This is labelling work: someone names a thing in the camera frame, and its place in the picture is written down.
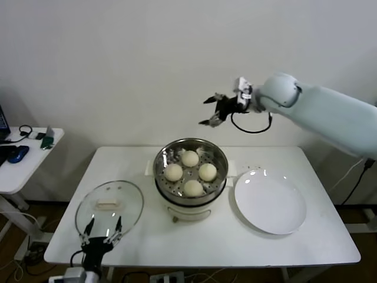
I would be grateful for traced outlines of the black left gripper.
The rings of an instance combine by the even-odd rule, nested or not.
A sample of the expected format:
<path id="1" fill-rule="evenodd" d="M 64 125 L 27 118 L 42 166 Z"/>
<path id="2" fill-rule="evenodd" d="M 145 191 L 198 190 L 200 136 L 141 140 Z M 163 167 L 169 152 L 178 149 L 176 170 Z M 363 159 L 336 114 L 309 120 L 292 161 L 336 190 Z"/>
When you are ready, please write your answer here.
<path id="1" fill-rule="evenodd" d="M 102 259 L 106 253 L 113 250 L 113 244 L 116 244 L 121 239 L 123 226 L 121 217 L 119 216 L 115 231 L 111 236 L 108 236 L 107 238 L 101 236 L 89 239 L 94 226 L 94 221 L 95 219 L 91 218 L 84 231 L 79 233 L 82 244 L 81 249 L 85 254 L 82 265 L 86 271 L 101 273 Z"/>

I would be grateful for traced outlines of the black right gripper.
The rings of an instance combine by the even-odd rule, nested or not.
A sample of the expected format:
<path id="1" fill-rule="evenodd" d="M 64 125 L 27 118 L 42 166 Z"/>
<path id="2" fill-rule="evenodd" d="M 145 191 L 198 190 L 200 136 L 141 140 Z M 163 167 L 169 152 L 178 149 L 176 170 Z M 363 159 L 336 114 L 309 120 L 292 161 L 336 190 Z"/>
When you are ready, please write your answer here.
<path id="1" fill-rule="evenodd" d="M 217 113 L 212 115 L 209 119 L 202 120 L 199 125 L 217 127 L 221 125 L 228 115 L 232 113 L 247 113 L 250 100 L 239 101 L 238 97 L 228 98 L 225 94 L 215 93 L 204 101 L 204 103 L 217 102 Z"/>

